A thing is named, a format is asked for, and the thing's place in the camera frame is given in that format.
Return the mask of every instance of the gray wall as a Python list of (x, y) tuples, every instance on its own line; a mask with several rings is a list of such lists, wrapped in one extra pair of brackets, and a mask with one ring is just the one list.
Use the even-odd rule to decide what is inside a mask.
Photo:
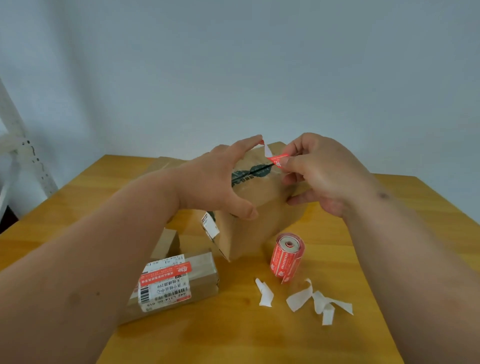
[[(56, 146), (52, 159), (65, 159), (61, 183), (102, 150), (192, 158), (256, 133), (288, 142), (311, 131), (373, 172), (422, 178), (480, 221), (478, 1), (21, 2), (0, 19), (0, 74)], [(45, 70), (55, 92), (29, 104)], [(60, 111), (58, 94), (69, 100)], [(67, 152), (50, 113), (93, 149)]]

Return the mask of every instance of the wooden tabletop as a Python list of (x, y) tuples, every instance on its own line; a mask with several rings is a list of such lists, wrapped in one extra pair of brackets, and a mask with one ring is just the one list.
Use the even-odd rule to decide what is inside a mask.
[[(96, 209), (143, 172), (152, 158), (104, 156), (0, 235), (0, 269), (58, 235)], [(480, 226), (416, 177), (377, 175), (395, 196), (475, 270), (480, 271)], [(184, 251), (212, 247), (191, 211), (168, 224)], [(228, 263), (219, 254), (219, 295), (128, 323), (117, 329), (99, 363), (401, 363), (385, 321), (360, 269), (343, 221), (310, 204), (287, 231), (306, 243), (299, 271), (289, 285), (269, 270), (274, 238), (258, 253)], [(332, 326), (309, 300), (291, 312), (285, 299), (306, 288), (353, 304), (354, 316), (336, 309)], [(255, 278), (275, 294), (260, 307)]]

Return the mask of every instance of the cardboard box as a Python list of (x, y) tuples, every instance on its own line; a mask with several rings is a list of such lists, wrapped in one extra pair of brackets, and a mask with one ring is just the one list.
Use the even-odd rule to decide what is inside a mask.
[[(282, 142), (269, 144), (274, 155), (279, 155), (285, 146)], [(173, 168), (185, 161), (160, 157), (147, 169), (154, 171)], [(209, 234), (224, 257), (234, 260), (242, 255), (260, 249), (261, 245), (272, 236), (299, 220), (307, 204), (289, 206), (288, 197), (307, 190), (305, 182), (284, 186), (281, 182), (283, 173), (265, 158), (264, 148), (257, 147), (246, 153), (232, 173), (232, 188), (235, 193), (252, 202), (259, 212), (253, 221), (239, 219), (224, 211), (212, 211), (214, 223), (219, 234)], [(199, 220), (205, 212), (199, 213)]]
[[(156, 261), (164, 259), (167, 256), (178, 254), (180, 254), (180, 241), (177, 232), (175, 230), (165, 229), (151, 255), (150, 261)], [(196, 254), (186, 253), (184, 256), (185, 261), (190, 262), (192, 266), (192, 271), (187, 273), (191, 298), (149, 312), (143, 312), (138, 303), (138, 290), (135, 290), (127, 303), (127, 307), (119, 317), (119, 324), (124, 324), (218, 294), (218, 273), (212, 253), (210, 251), (203, 251)]]

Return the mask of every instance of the white metal frame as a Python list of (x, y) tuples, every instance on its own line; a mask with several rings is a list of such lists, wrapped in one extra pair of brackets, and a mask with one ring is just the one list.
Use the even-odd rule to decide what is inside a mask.
[(18, 178), (20, 168), (33, 173), (45, 195), (50, 197), (58, 187), (45, 162), (42, 161), (30, 139), (22, 117), (12, 102), (0, 78), (0, 119), (7, 133), (0, 135), (0, 155), (9, 153), (12, 157), (8, 176), (0, 191), (0, 218), (8, 205), (11, 186)]

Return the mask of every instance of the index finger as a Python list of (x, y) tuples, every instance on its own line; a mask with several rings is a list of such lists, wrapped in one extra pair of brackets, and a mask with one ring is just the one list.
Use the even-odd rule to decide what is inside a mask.
[(237, 163), (245, 156), (245, 153), (247, 153), (254, 146), (258, 145), (261, 140), (262, 136), (260, 134), (239, 140), (228, 147), (227, 153), (231, 155), (233, 162)]
[(288, 143), (283, 148), (282, 154), (288, 154), (289, 156), (297, 156), (299, 154), (310, 153), (321, 138), (323, 137), (319, 134), (303, 133), (297, 139)]

